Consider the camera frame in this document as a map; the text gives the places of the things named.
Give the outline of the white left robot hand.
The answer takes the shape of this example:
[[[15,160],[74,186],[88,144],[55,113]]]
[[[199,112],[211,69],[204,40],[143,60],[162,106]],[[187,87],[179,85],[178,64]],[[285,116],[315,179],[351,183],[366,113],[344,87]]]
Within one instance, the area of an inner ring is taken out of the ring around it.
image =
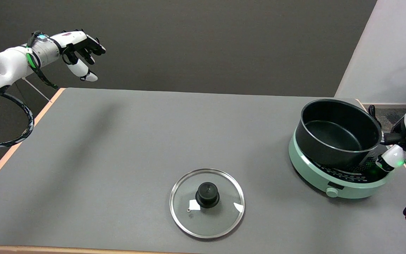
[[[88,64],[95,64],[93,55],[101,56],[106,53],[106,48],[97,38],[89,36],[83,30],[74,30],[55,34],[49,39],[55,42],[63,62],[76,77],[81,81],[98,80],[97,75],[88,67]]]

